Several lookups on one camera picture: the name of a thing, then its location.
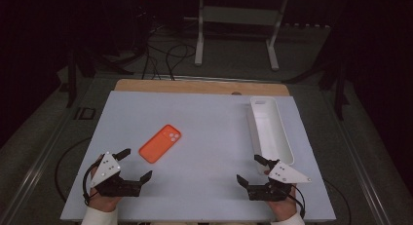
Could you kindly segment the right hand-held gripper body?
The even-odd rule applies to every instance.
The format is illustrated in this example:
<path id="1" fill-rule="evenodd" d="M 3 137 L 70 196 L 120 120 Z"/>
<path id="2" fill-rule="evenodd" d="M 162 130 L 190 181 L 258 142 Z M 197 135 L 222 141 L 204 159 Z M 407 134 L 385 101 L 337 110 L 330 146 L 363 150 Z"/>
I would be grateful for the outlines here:
<path id="1" fill-rule="evenodd" d="M 310 183 L 311 178 L 281 161 L 264 161 L 269 181 L 264 185 L 247 185 L 251 201 L 284 201 L 291 187 L 297 183 Z"/>

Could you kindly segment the white metal stand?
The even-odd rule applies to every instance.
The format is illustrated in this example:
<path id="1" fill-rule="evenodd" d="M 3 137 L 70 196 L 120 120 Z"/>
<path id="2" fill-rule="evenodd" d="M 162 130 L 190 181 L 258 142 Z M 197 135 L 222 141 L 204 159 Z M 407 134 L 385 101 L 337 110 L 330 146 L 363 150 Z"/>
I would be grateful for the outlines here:
<path id="1" fill-rule="evenodd" d="M 264 25 L 273 27 L 272 35 L 266 40 L 266 49 L 271 69 L 273 71 L 278 71 L 280 66 L 276 55 L 275 43 L 281 29 L 282 19 L 287 3 L 288 0 L 281 0 L 280 6 L 276 10 L 264 10 L 206 6 L 204 0 L 199 0 L 197 17 L 198 39 L 196 43 L 194 63 L 197 66 L 201 66 L 203 64 L 205 44 L 204 24 L 206 22 Z"/>

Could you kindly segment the white plastic storage bin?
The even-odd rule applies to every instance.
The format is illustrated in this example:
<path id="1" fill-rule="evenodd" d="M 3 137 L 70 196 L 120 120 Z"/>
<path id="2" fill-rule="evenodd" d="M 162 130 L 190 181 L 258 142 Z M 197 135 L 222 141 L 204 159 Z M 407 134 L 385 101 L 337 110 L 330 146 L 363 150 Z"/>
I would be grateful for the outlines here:
<path id="1" fill-rule="evenodd" d="M 253 152 L 267 160 L 292 165 L 294 156 L 282 123 L 277 101 L 269 96 L 254 96 L 247 109 Z"/>

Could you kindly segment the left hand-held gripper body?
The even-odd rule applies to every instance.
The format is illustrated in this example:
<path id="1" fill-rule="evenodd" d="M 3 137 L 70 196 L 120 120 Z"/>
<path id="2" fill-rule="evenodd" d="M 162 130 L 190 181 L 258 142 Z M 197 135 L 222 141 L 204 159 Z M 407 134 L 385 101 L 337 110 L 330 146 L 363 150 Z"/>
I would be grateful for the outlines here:
<path id="1" fill-rule="evenodd" d="M 114 154 L 106 152 L 97 162 L 97 170 L 92 177 L 90 187 L 95 188 L 101 196 L 138 197 L 141 185 L 139 181 L 125 180 L 120 176 L 121 166 Z"/>

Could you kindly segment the white table board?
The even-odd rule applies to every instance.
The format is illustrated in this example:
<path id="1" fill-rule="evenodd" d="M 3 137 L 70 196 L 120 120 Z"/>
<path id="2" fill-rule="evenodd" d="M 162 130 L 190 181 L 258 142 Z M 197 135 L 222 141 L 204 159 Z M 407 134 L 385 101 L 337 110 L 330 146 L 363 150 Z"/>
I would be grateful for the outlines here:
<path id="1" fill-rule="evenodd" d="M 113 92 L 108 96 L 90 146 L 67 202 L 63 220 L 80 220 L 86 206 L 85 170 L 104 152 L 131 154 L 121 161 L 121 175 L 152 177 L 139 197 L 118 205 L 122 221 L 266 222 L 274 218 L 263 202 L 249 200 L 237 178 L 264 184 L 257 170 L 247 122 L 247 95 Z M 139 148 L 164 125 L 182 136 L 156 163 Z"/>

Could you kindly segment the metal floor rail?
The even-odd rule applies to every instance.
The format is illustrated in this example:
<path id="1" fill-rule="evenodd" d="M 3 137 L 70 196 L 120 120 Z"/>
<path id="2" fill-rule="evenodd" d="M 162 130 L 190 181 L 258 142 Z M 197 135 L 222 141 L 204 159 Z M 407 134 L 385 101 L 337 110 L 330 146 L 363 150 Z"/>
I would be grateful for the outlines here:
<path id="1" fill-rule="evenodd" d="M 363 196 L 369 205 L 377 225 L 391 225 L 390 218 L 388 217 L 377 190 L 357 152 L 350 133 L 348 132 L 345 123 L 341 121 L 335 113 L 332 94 L 330 92 L 322 92 L 321 95 L 330 116 L 334 120 L 337 129 L 344 138 L 345 146 L 350 155 L 351 166 L 357 177 L 358 185 L 361 188 Z"/>
<path id="2" fill-rule="evenodd" d="M 68 97 L 54 92 L 0 150 L 0 225 L 15 225 L 93 81 L 77 83 L 78 94 L 69 108 Z"/>

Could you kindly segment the person's left hand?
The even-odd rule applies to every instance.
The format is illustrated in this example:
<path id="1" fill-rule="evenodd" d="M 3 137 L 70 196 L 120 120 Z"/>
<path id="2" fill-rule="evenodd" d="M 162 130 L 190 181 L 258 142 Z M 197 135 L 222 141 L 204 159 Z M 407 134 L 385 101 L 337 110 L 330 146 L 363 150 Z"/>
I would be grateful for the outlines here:
<path id="1" fill-rule="evenodd" d="M 99 211 L 112 212 L 117 208 L 117 204 L 121 200 L 121 197 L 101 196 L 95 188 L 90 189 L 89 207 Z"/>

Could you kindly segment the wooden table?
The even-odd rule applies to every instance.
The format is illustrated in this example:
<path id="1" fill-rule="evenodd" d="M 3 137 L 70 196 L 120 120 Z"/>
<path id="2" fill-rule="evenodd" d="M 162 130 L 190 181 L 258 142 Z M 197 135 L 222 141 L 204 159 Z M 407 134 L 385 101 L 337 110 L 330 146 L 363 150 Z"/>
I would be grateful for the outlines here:
<path id="1" fill-rule="evenodd" d="M 242 94 L 290 96 L 285 85 L 246 82 L 167 81 L 121 79 L 115 86 L 117 92 L 152 92 L 185 94 Z"/>

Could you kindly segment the orange phone case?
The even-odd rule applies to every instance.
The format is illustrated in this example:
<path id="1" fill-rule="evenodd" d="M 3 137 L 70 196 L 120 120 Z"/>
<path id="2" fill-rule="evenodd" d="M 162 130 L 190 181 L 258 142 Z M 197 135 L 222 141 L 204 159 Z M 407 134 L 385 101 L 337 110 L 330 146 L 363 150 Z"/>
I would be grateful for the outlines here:
<path id="1" fill-rule="evenodd" d="M 157 131 L 145 144 L 138 154 L 148 163 L 154 164 L 180 139 L 181 132 L 172 125 L 165 125 Z"/>

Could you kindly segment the person's right hand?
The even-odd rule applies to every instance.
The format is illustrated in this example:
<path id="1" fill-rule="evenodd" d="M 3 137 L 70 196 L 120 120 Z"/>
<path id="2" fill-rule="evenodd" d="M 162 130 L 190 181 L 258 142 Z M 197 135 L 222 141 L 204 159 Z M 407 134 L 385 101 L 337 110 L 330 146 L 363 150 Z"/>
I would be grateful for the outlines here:
<path id="1" fill-rule="evenodd" d="M 297 212 L 295 198 L 295 189 L 292 188 L 289 197 L 284 201 L 268 202 L 267 205 L 273 212 L 277 221 L 289 219 Z"/>

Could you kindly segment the black tripod stand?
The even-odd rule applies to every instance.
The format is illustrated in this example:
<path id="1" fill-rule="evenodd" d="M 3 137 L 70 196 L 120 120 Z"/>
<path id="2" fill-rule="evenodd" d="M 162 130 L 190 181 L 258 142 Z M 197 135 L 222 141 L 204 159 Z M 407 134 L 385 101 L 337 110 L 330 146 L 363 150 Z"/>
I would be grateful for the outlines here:
<path id="1" fill-rule="evenodd" d="M 346 60 L 350 49 L 349 42 L 346 40 L 346 31 L 338 26 L 331 27 L 311 68 L 283 82 L 296 84 L 322 72 L 318 86 L 322 91 L 330 90 L 335 86 L 333 108 L 337 118 L 343 120 L 343 105 L 347 102 L 344 95 Z"/>
<path id="2" fill-rule="evenodd" d="M 68 82 L 66 86 L 68 89 L 67 108 L 70 108 L 74 104 L 77 97 L 77 70 L 80 70 L 86 77 L 93 77 L 94 60 L 118 74 L 131 75 L 131 72 L 121 68 L 114 62 L 109 61 L 104 56 L 99 55 L 90 49 L 79 46 L 72 47 L 68 52 Z"/>

